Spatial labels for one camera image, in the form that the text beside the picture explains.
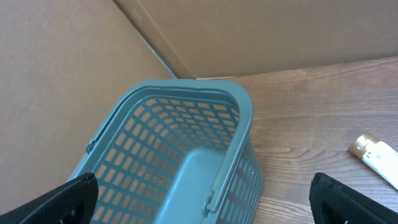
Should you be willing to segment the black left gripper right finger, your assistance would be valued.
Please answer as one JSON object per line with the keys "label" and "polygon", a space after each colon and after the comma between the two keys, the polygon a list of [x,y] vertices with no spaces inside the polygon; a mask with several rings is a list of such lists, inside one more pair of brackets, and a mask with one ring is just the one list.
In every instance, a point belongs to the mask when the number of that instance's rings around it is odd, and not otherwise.
{"label": "black left gripper right finger", "polygon": [[397,224],[396,212],[321,172],[309,201],[315,224]]}

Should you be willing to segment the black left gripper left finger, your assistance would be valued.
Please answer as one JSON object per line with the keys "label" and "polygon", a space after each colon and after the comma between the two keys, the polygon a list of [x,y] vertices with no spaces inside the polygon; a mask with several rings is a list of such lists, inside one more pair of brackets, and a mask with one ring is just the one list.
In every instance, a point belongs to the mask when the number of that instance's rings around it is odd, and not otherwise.
{"label": "black left gripper left finger", "polygon": [[86,172],[1,215],[1,223],[89,223],[95,212],[98,192],[94,173]]}

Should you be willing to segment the white tube with gold cap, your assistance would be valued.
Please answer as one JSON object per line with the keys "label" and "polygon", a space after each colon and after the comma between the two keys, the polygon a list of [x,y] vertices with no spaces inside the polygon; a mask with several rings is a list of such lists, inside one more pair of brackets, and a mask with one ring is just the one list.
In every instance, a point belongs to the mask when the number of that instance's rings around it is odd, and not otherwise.
{"label": "white tube with gold cap", "polygon": [[397,151],[372,134],[362,134],[348,148],[397,189]]}

